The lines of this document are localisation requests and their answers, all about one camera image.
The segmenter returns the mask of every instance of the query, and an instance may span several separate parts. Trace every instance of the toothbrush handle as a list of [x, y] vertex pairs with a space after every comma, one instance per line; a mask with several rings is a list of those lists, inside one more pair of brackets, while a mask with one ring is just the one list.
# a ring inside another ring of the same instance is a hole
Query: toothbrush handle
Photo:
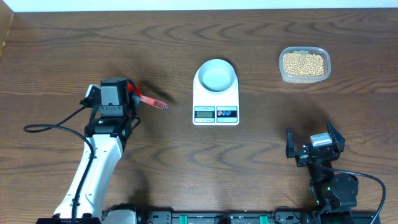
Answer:
[[158, 109], [161, 109], [161, 110], [168, 110], [169, 109], [168, 104], [164, 103], [163, 101], [155, 100], [155, 99], [153, 99], [151, 97], [144, 96], [144, 95], [141, 95], [140, 97], [141, 97], [141, 101], [142, 102], [147, 103], [147, 104], [149, 104], [151, 106], [154, 106], [154, 107], [156, 107]]

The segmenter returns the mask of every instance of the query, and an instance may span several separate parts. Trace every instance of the digital kitchen scale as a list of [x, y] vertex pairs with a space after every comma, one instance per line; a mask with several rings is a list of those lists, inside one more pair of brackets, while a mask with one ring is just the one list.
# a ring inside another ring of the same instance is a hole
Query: digital kitchen scale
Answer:
[[239, 124], [238, 78], [228, 62], [220, 59], [209, 60], [195, 74], [192, 123]]

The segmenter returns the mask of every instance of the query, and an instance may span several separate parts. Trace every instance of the wooden table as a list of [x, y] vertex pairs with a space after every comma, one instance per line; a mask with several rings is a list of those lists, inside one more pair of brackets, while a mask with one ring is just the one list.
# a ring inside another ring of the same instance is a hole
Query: wooden table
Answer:
[[[387, 187], [381, 218], [398, 216], [398, 9], [77, 12], [17, 14], [0, 61], [0, 222], [51, 217], [81, 159], [63, 131], [27, 134], [79, 108], [91, 83], [128, 77], [148, 96], [168, 93], [171, 110], [141, 105], [112, 176], [105, 208], [134, 202], [175, 210], [310, 208], [308, 171], [285, 156], [285, 128], [298, 142], [326, 131], [346, 138], [333, 163], [375, 175]], [[289, 46], [326, 49], [324, 82], [280, 77]], [[211, 58], [239, 78], [237, 127], [192, 124], [192, 80]], [[67, 123], [83, 131], [86, 110]], [[381, 188], [359, 178], [358, 210], [376, 210]]]

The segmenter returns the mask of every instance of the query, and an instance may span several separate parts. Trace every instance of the plastic container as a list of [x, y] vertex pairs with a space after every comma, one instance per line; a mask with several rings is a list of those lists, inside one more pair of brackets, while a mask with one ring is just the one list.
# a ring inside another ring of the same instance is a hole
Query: plastic container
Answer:
[[[323, 73], [324, 75], [319, 77], [304, 77], [298, 75], [288, 74], [284, 69], [284, 55], [287, 53], [299, 53], [299, 54], [315, 54], [320, 55], [323, 58]], [[315, 83], [325, 80], [329, 77], [331, 72], [330, 56], [326, 50], [319, 47], [288, 47], [280, 53], [279, 56], [279, 70], [282, 75], [282, 79], [289, 83]]]

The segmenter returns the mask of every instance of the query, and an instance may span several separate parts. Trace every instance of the red toothbrush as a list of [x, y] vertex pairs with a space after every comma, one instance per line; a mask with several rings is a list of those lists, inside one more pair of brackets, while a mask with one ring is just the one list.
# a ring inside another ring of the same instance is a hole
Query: red toothbrush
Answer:
[[[129, 92], [133, 91], [134, 89], [134, 87], [130, 83], [127, 84], [127, 87], [129, 88]], [[136, 85], [136, 95], [139, 96], [141, 102], [147, 103], [161, 110], [169, 109], [169, 105], [167, 103], [142, 95], [137, 85]]]

